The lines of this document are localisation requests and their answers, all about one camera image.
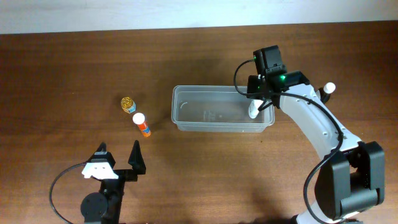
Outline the white spray bottle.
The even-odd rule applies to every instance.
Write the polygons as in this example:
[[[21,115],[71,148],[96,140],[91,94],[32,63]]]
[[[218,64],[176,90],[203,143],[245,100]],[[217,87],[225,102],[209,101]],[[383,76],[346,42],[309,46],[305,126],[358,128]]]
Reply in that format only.
[[[255,119],[259,114],[259,108],[263,105],[263,100],[251,100],[248,108],[248,115],[251,119]]]

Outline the black bottle white cap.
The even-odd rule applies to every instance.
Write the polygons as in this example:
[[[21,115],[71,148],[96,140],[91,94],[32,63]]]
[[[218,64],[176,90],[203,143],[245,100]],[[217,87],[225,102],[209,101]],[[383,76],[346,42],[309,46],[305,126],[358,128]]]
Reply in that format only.
[[[320,100],[325,104],[331,97],[331,94],[336,90],[336,85],[333,82],[328,82],[323,88],[319,89]]]

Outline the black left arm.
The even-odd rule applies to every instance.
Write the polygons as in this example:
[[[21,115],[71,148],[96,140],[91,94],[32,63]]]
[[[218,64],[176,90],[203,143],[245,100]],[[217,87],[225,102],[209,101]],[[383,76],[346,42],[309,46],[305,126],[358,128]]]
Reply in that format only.
[[[115,170],[116,161],[103,142],[87,160],[81,173],[86,179],[100,181],[100,188],[81,202],[80,211],[85,223],[119,223],[125,183],[136,182],[139,175],[146,173],[138,140],[134,141],[127,163],[130,169]]]

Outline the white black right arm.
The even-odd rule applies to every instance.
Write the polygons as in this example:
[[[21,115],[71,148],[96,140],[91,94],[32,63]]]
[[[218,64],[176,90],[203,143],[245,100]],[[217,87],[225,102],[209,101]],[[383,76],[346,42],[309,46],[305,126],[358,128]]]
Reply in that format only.
[[[256,75],[248,78],[249,117],[271,106],[282,110],[315,148],[320,162],[303,186],[306,211],[292,223],[351,223],[352,216],[380,205],[385,197],[385,155],[365,143],[325,106],[333,83],[315,90],[300,71],[288,72],[278,46],[254,51]]]

